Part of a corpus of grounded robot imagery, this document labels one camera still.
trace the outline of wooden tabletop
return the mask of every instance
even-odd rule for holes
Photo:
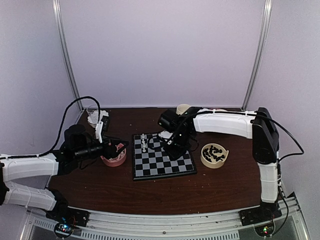
[[[99,159],[85,170],[52,177],[49,188],[59,190],[72,207],[123,214],[211,213],[258,205],[260,174],[252,157],[252,141],[240,136],[198,133],[200,147],[192,153],[197,174],[133,181],[132,134],[162,131],[157,121],[165,110],[107,109],[110,126],[106,134],[130,141],[125,163],[108,167]],[[86,112],[79,123],[93,133]],[[210,169],[201,163],[201,148],[208,143],[229,150],[223,167]]]

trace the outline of chessboard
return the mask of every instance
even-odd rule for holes
[[[157,138],[157,133],[144,134],[145,151],[142,142],[142,134],[132,136],[133,180],[150,180],[197,173],[189,151],[178,160],[171,161],[162,147],[165,143]]]

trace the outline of beige cup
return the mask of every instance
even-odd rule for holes
[[[176,114],[181,115],[187,111],[191,106],[189,104],[180,104],[176,107]]]

